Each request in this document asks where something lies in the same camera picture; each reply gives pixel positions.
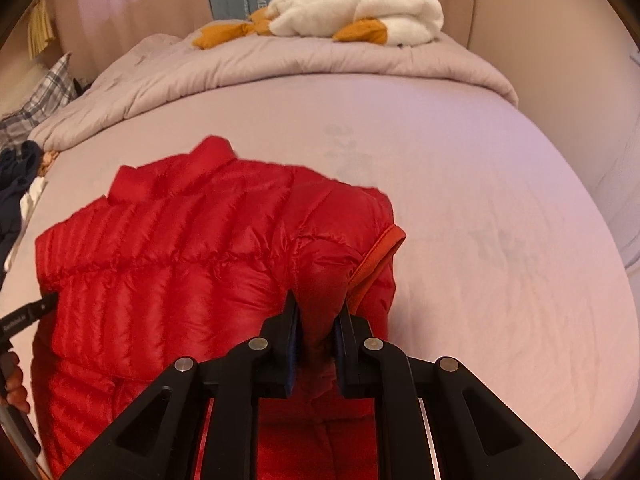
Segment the person's left hand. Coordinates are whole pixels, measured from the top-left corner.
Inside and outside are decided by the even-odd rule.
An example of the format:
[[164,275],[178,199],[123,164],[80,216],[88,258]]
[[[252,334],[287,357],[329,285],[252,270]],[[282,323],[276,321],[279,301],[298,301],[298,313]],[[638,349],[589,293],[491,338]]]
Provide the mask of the person's left hand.
[[6,378],[6,394],[1,396],[1,404],[4,406],[13,405],[22,413],[28,415],[32,410],[28,402],[27,389],[24,386],[24,373],[20,367],[20,358],[14,351],[6,354],[10,360],[13,370]]

